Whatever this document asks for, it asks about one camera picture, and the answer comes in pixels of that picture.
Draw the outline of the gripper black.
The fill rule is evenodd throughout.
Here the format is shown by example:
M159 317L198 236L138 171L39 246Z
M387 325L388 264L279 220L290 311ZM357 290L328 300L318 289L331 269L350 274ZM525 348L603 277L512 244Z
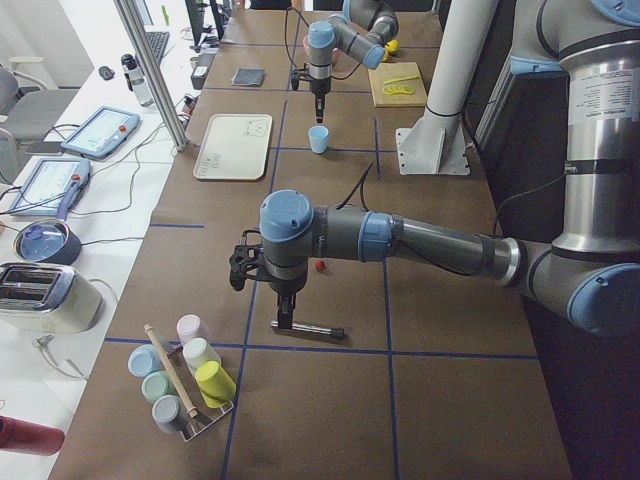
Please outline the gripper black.
M271 288L279 295L277 299L277 327L292 328L296 306L296 294L307 282L308 261L303 260L294 265L280 266L266 260L267 272L272 276Z
M314 96L314 110L316 120L324 120L325 95L331 90L332 65L307 66L310 91Z

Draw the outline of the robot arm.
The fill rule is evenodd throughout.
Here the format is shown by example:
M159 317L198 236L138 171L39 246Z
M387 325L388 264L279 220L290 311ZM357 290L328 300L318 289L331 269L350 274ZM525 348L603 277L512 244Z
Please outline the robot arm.
M366 69L376 70L385 55L385 45L398 31L396 14L383 1L344 1L341 13L310 25L304 72L314 95L318 124L324 121L325 97L331 91L333 51L346 54Z
M444 56L436 62L425 113L399 129L400 173L453 173L447 163L454 120L464 114L472 70L498 1L452 1ZM397 36L382 1L344 1L342 11L311 24L312 92L323 120L329 47L378 67L382 41ZM278 295L272 326L294 324L297 292L310 258L383 262L398 257L450 273L515 286L574 326L599 336L639 332L639 1L516 1L511 74L568 75L566 161L558 177L502 199L490 235L471 234L398 215L314 207L296 190L269 194L260 206L257 281ZM498 237L510 202L564 181L563 228L550 243Z

